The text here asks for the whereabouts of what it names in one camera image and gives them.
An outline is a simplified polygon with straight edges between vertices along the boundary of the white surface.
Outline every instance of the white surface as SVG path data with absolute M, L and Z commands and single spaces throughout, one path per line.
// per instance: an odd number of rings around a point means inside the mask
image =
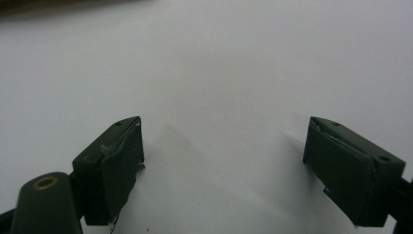
M 147 169 L 118 234 L 391 233 L 391 218 L 355 229 L 301 158 L 315 115 L 413 177 L 412 25 L 410 0 L 147 0 L 1 19 L 0 212 L 140 115 Z

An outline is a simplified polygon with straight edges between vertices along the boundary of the screw hole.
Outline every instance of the screw hole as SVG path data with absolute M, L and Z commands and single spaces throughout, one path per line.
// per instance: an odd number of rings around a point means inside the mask
M 379 159 L 385 162 L 390 162 L 390 158 L 386 156 L 379 156 Z
M 43 190 L 43 189 L 52 187 L 55 184 L 57 184 L 57 177 L 49 176 L 49 177 L 38 179 L 34 183 L 33 187 L 35 190 Z

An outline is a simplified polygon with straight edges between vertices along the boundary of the clamp jaw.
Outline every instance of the clamp jaw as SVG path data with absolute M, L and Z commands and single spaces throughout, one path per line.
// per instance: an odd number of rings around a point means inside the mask
M 401 159 L 341 124 L 312 117 L 304 163 L 355 226 L 383 227 L 391 215 L 395 233 L 413 233 L 413 185 L 401 177 Z
M 14 210 L 0 215 L 0 234 L 81 234 L 116 221 L 144 168 L 141 121 L 113 124 L 73 160 L 73 173 L 41 175 L 25 184 Z

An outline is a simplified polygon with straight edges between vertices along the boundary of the dark green bracket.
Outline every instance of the dark green bracket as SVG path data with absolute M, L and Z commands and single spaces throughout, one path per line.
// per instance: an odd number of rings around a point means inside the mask
M 312 117 L 304 163 L 355 226 L 382 227 L 392 215 L 398 233 L 413 233 L 413 186 L 393 154 L 339 123 Z
M 73 161 L 73 173 L 30 180 L 17 207 L 0 215 L 0 234 L 81 234 L 87 225 L 114 222 L 144 168 L 141 121 L 113 124 Z

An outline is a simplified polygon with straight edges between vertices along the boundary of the dark green plastic part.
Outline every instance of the dark green plastic part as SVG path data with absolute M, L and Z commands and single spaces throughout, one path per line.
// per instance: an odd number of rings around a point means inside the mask
M 75 181 L 86 189 L 87 225 L 107 225 L 116 218 L 143 160 L 139 117 L 113 124 L 73 160 Z
M 81 234 L 70 181 L 64 173 L 36 177 L 20 191 L 12 234 Z
M 356 226 L 384 226 L 405 163 L 341 124 L 312 117 L 304 163 Z
M 12 209 L 6 213 L 0 214 L 0 233 L 9 234 L 12 229 L 13 216 L 15 215 L 15 209 Z

